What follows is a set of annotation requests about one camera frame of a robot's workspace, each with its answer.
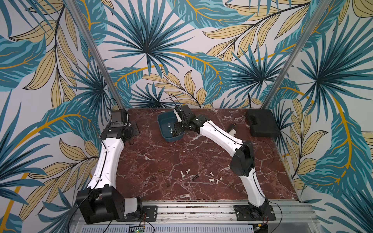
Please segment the teal plastic storage box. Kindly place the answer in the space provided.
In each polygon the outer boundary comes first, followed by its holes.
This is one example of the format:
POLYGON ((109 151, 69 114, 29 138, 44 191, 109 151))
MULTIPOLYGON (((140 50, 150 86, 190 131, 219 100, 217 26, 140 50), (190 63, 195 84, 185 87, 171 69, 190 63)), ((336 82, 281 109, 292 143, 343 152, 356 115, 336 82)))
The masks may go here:
POLYGON ((175 123, 178 121, 174 112, 161 113, 157 120, 161 135, 166 142, 175 142, 183 138, 184 133, 176 132, 175 123))

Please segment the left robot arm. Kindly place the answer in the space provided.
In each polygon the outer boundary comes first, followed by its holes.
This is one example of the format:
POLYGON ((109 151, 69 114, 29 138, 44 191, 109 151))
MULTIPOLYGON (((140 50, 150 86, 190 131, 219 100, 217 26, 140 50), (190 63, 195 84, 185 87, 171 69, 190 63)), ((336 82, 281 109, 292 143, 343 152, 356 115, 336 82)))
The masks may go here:
POLYGON ((86 224, 122 221, 130 215, 143 214, 139 197, 125 198, 116 189, 116 174, 126 140, 138 135, 126 110, 112 110, 111 119, 100 135, 101 152, 87 189, 76 197, 86 224))

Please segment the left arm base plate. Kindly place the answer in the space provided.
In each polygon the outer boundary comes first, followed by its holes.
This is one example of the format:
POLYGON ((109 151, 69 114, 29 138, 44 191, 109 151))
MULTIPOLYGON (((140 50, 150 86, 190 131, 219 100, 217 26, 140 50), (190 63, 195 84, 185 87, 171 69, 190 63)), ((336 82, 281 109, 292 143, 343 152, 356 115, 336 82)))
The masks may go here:
POLYGON ((156 222, 158 214, 158 206, 156 205, 146 205, 142 207, 141 211, 136 211, 134 213, 129 213, 124 215, 124 219, 118 220, 118 222, 156 222))

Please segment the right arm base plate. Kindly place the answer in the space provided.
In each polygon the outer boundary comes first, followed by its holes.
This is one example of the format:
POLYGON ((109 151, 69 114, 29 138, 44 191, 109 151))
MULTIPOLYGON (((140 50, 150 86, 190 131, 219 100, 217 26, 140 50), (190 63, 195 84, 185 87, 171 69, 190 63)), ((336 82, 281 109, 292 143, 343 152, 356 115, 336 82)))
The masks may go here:
POLYGON ((276 220, 275 212, 271 205, 264 204, 261 207, 249 205, 233 206, 237 221, 274 221, 276 220))

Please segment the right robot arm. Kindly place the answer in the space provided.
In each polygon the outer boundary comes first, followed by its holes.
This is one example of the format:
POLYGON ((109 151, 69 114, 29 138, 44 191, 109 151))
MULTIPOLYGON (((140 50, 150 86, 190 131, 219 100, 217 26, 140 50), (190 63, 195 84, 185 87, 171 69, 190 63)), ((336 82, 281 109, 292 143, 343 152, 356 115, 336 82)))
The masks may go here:
POLYGON ((215 142, 232 157, 229 167, 244 185, 250 213, 260 217, 266 215, 270 202, 256 176, 252 143, 230 135, 204 115, 194 114, 187 105, 177 105, 173 112, 177 119, 174 123, 177 134, 194 131, 215 142))

